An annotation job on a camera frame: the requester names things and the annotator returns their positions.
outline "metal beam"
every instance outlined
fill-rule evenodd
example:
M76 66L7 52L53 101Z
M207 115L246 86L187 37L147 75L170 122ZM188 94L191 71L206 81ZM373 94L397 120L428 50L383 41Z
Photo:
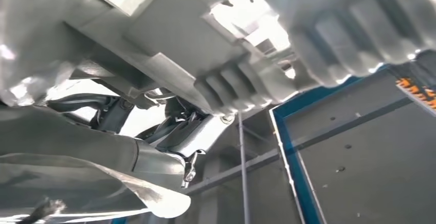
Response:
M360 115L358 117L355 117L351 120L340 122L336 125L332 125L326 129L322 129L319 132L316 132L310 136L302 137L300 139L297 139L294 141L295 151L303 150L309 146L312 146L314 144L317 144L323 140L326 140L328 138L331 138L335 135L338 135L340 133L343 133L347 130L350 130L352 128L355 128L361 124L364 124L368 121L371 121L373 119L376 119L380 116L383 116L385 114L388 114L398 108L404 107L408 104L412 103L410 99L401 98L397 101L394 101L388 105L382 106L372 112L369 112L367 114ZM263 167L267 164L270 164L276 160L279 159L279 154L277 150L272 150L270 152L267 152L261 156L258 156L252 160L249 160L246 162L246 168L247 172L258 169L260 167ZM213 188L215 186L218 186L226 181L229 181L231 179L234 179L241 175L241 166L236 166L232 169L229 169L225 172L222 172L216 176L213 176L211 178L205 179L202 182L195 184L184 191L182 193L186 195L194 195L196 193L208 190L210 188Z
M353 129L359 125L362 125L368 121L371 121L373 119L376 119L380 116L383 116L385 114L388 114L398 108L404 107L408 104L412 103L412 100L410 100L407 97L401 98L397 101L394 101L386 106L382 106L380 108L377 108L374 111L371 111L367 114L361 114L360 116L356 116L351 120L345 121L345 122L339 122L336 125L332 125L330 127L327 127L326 129L322 129L318 132L315 132L309 136L305 136L299 139L296 139L293 141L294 150L300 151L307 147L310 147L314 144L317 144L321 141L324 141L328 138L331 138L335 135L338 135L340 133L343 133L347 130Z
M245 168L247 172L263 167L271 162L277 161L279 159L278 150L269 151L261 156L258 156L252 160L249 160L245 163ZM216 176L213 176L208 179L204 179L202 182L195 184L184 191L183 194L186 195L194 195L196 193L200 193L202 191L206 191L210 188L223 184L226 181L237 178L241 175L241 166L235 166L232 169L229 169L225 172L222 172Z

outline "bolt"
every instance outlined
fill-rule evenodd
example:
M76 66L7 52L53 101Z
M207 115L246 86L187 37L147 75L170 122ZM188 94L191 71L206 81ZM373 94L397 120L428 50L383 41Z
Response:
M192 174L190 174L186 177L187 182L191 182L193 179L194 179L194 176Z
M339 173L339 172L343 172L343 171L345 171L345 167L344 167L344 166L340 166L340 167L336 170L337 173Z
M121 100L121 107L123 109L131 109L134 105L132 103L130 103L129 101L126 100Z
M227 115L227 116L223 116L221 117L221 121L224 124L231 124L234 120L234 115Z

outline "vertical pole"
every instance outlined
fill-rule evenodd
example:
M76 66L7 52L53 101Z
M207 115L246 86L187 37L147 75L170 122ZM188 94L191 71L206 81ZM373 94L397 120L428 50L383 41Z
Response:
M239 144L241 146L242 196L244 200L244 223L250 224L250 208L248 206L247 168L245 167L244 125L239 112Z

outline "blue trim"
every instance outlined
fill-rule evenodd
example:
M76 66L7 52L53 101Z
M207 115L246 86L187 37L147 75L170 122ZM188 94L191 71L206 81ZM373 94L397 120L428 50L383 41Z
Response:
M301 212L306 224L321 224L322 221L318 215L318 207L315 203L312 190L307 181L304 169L298 158L289 131L286 126L286 118L302 111L308 106L344 89L361 80L360 78L349 78L345 83L336 88L319 87L309 92L300 94L291 100L283 103L273 110L274 118L276 120L277 129L280 139L283 143L286 160L289 164L292 180L301 206Z
M276 107L274 109L274 112L279 114L279 116L283 117L284 119L289 117L290 115L293 115L294 113L302 110L303 108L312 105L321 99L324 99L327 96L330 96L333 93L338 92L341 89L344 89L345 87L359 81L360 78L349 78L345 83L342 85L339 85L335 88L325 88L325 87L319 87L316 89L313 89L309 92L300 94L297 97L294 97L290 99L289 101L283 103L282 105Z
M111 224L127 224L127 217L113 219Z
M298 202L300 203L301 212L306 224L321 224L317 212L315 200L312 196L312 190L306 181L305 172L300 164L300 160L295 153L294 147L290 140L290 135L286 127L285 119L280 117L274 112L276 119L277 129L279 130L280 139L283 142L283 149L285 150L286 160L289 164L290 174L294 181Z

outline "mounting bolt head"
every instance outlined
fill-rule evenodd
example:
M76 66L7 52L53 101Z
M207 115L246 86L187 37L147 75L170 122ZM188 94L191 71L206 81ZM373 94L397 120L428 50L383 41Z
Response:
M231 124L234 121L234 115L226 115L221 117L221 121L224 124Z

